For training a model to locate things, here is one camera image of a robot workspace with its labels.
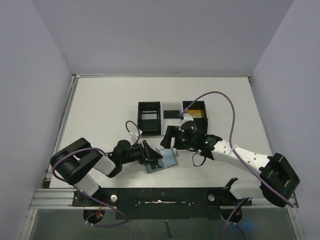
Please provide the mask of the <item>black credit card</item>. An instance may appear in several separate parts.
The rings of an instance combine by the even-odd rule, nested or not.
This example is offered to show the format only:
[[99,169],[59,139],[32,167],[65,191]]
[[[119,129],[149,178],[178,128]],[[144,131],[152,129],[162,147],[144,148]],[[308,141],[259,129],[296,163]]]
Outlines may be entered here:
[[149,164],[149,170],[151,172],[159,171],[159,170],[162,170],[162,169],[163,169],[163,167],[158,162],[151,162]]
[[180,119],[181,114],[179,110],[164,110],[163,118],[164,119]]

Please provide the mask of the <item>black white sorting tray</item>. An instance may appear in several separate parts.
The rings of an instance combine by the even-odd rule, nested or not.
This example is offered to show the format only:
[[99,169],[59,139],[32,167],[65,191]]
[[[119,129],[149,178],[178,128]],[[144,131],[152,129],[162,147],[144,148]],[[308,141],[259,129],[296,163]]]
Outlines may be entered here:
[[179,126],[183,120],[182,112],[194,119],[197,128],[208,131],[208,117],[204,101],[141,101],[137,107],[137,126],[143,137],[164,136],[168,126]]

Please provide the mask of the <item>green card holder wallet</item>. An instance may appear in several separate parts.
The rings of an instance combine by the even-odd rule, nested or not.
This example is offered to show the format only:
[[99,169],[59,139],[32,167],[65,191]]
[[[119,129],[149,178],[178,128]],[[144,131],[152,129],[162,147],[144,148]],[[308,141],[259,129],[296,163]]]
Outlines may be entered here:
[[[158,162],[163,167],[163,169],[161,169],[161,170],[175,167],[179,164],[178,160],[177,160],[177,158],[179,157],[179,154],[172,147],[170,149],[165,149],[165,148],[157,149],[156,148],[155,150],[163,156],[163,159],[158,160],[158,161],[154,161],[154,162]],[[147,164],[145,168],[146,168],[146,172],[148,174],[161,171],[161,170],[157,170],[157,171],[151,172],[150,171],[150,163]]]

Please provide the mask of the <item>gold credit card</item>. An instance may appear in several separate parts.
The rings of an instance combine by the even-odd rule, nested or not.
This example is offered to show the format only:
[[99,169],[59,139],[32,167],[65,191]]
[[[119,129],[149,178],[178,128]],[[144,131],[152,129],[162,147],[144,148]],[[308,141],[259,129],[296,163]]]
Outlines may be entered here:
[[189,114],[194,119],[205,118],[205,111],[202,109],[189,109],[187,110],[187,114]]

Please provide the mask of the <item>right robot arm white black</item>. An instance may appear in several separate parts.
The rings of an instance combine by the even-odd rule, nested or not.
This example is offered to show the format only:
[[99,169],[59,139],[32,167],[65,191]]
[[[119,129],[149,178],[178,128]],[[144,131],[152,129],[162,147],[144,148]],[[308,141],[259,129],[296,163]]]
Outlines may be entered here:
[[236,199],[265,198],[277,207],[292,206],[289,199],[300,178],[280,153],[271,156],[237,147],[199,130],[192,120],[180,126],[169,125],[160,145],[165,149],[174,147],[194,152],[205,160],[224,162],[254,175],[257,181],[238,181],[231,185],[230,192]]

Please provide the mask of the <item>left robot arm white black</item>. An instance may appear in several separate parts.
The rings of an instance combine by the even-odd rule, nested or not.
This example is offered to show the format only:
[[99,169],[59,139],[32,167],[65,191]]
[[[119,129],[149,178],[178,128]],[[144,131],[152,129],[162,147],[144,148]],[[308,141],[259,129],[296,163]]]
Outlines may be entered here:
[[124,164],[138,162],[147,165],[163,159],[163,156],[152,149],[144,140],[131,144],[128,140],[120,140],[110,153],[92,147],[85,138],[79,138],[63,148],[50,159],[52,174],[59,180],[76,187],[78,190],[93,196],[100,186],[89,175],[95,169],[113,178],[118,175]]

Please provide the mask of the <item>silver credit card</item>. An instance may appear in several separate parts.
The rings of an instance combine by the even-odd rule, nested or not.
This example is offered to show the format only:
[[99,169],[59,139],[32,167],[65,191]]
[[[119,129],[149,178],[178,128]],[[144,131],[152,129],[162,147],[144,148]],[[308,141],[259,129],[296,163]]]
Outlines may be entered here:
[[143,112],[141,114],[141,119],[142,120],[157,120],[158,114],[155,112]]

